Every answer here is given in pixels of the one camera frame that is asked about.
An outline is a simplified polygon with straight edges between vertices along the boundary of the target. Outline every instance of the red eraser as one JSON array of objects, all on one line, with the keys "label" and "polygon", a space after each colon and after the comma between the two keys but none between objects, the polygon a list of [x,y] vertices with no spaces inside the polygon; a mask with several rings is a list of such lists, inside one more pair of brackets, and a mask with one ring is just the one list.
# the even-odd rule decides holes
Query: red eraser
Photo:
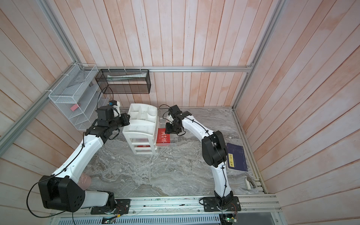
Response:
[{"label": "red eraser", "polygon": [[71,109],[71,111],[74,112],[77,108],[79,108],[79,106],[77,104],[75,104],[70,109]]}]

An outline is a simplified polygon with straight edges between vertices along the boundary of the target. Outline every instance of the wire mesh basket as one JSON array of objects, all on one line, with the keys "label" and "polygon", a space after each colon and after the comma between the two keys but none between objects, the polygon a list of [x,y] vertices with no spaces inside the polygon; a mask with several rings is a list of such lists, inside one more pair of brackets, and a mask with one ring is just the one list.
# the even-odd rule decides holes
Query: wire mesh basket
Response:
[{"label": "wire mesh basket", "polygon": [[77,103],[98,72],[96,65],[82,69],[84,64],[76,64],[51,91],[49,98],[54,103]]},{"label": "wire mesh basket", "polygon": [[[98,102],[98,107],[106,105],[109,102],[109,99],[110,99],[109,95],[107,95],[106,98],[100,98],[100,100]],[[86,112],[84,113],[84,115],[87,120],[83,121],[82,123],[76,124],[75,128],[77,130],[87,130],[91,126],[91,124],[95,121],[95,119],[98,117],[96,108],[93,108],[93,111],[89,117],[87,117],[88,114]]]},{"label": "wire mesh basket", "polygon": [[95,79],[104,94],[150,93],[151,82],[146,69],[101,69]]},{"label": "wire mesh basket", "polygon": [[98,73],[95,65],[91,69],[76,64],[50,93],[49,98],[75,126],[77,130],[88,129],[97,118],[96,108],[109,102],[98,85],[90,85]]}]

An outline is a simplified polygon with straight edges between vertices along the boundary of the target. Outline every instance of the black wire basket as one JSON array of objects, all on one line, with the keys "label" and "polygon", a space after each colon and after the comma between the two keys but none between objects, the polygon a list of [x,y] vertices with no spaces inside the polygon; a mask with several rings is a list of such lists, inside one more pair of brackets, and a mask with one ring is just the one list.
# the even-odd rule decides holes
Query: black wire basket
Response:
[{"label": "black wire basket", "polygon": [[148,94],[151,88],[147,69],[101,69],[95,80],[104,94]]}]

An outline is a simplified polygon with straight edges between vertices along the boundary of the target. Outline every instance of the white wire basket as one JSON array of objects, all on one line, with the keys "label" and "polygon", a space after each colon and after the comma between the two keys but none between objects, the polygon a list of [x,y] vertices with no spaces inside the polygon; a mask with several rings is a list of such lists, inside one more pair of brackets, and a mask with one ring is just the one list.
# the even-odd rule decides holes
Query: white wire basket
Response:
[{"label": "white wire basket", "polygon": [[98,73],[96,65],[91,70],[82,69],[84,64],[76,64],[51,91],[49,98],[54,103],[77,103]]},{"label": "white wire basket", "polygon": [[98,73],[96,65],[84,70],[76,64],[51,91],[49,98],[75,126],[77,130],[88,129],[97,118],[96,108],[109,102],[109,95],[103,95],[97,84],[90,85]]}]

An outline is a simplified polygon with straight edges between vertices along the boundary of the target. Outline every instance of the metal rail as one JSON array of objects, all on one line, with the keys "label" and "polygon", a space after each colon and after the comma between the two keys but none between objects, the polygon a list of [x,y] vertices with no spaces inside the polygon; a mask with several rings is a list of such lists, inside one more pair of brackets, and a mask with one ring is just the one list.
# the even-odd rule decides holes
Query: metal rail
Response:
[{"label": "metal rail", "polygon": [[110,66],[98,69],[147,69],[149,72],[250,72],[251,66]]},{"label": "metal rail", "polygon": [[234,109],[236,109],[238,107],[240,99],[243,96],[247,85],[249,84],[252,74],[254,73],[256,67],[258,66],[261,56],[264,54],[265,48],[269,44],[271,36],[274,33],[275,27],[276,27],[277,23],[279,22],[279,19],[281,18],[281,15],[282,15],[283,9],[285,8],[286,2],[287,2],[287,0],[280,0],[276,6],[275,12],[271,17],[270,24],[266,29],[266,32],[261,41],[260,47],[255,54],[254,61],[251,64],[252,65],[251,71],[246,75],[245,80],[244,80],[243,84],[241,85],[240,91],[236,97],[235,104],[233,106]]},{"label": "metal rail", "polygon": [[[279,201],[274,194],[240,194],[234,195],[239,198],[241,211],[248,212],[282,212]],[[194,215],[215,214],[219,212],[205,212],[204,206],[199,204],[200,198],[212,197],[212,195],[193,196],[164,196],[164,197],[130,197],[129,213],[123,216],[153,216],[153,215]],[[74,217],[97,217],[91,215],[90,208],[79,209],[74,212]],[[64,212],[55,216],[71,217],[71,212]]]},{"label": "metal rail", "polygon": [[76,54],[74,48],[72,47],[68,37],[66,36],[64,30],[61,28],[53,10],[51,9],[47,0],[36,0],[37,4],[39,5],[40,9],[43,11],[45,16],[47,17],[50,25],[53,27],[55,33],[60,38],[60,41],[63,43],[64,47],[66,48],[67,52],[69,53],[71,59],[74,63],[80,63],[80,59]]},{"label": "metal rail", "polygon": [[255,178],[260,180],[260,183],[261,183],[261,186],[262,186],[262,189],[263,189],[264,193],[267,193],[268,191],[267,191],[264,179],[262,178],[259,167],[257,166],[257,163],[255,161],[254,154],[253,154],[253,152],[251,150],[251,146],[250,146],[249,141],[248,141],[248,139],[247,139],[247,137],[245,135],[245,131],[244,131],[243,127],[241,126],[240,120],[239,120],[238,115],[236,114],[235,111],[233,111],[233,117],[234,117],[234,120],[235,120],[236,128],[239,131],[240,138],[243,141],[244,152],[245,152],[245,154],[247,156],[247,159],[248,159],[248,161],[250,163],[250,167],[252,168],[252,171],[253,171],[253,173],[255,175]]},{"label": "metal rail", "polygon": [[[74,64],[68,66],[65,72],[49,87],[49,90],[52,90],[73,67]],[[15,121],[6,132],[4,132],[4,135],[0,139],[0,157],[50,101],[48,97],[49,94],[50,91],[44,91],[41,96],[17,119],[17,121]]]}]

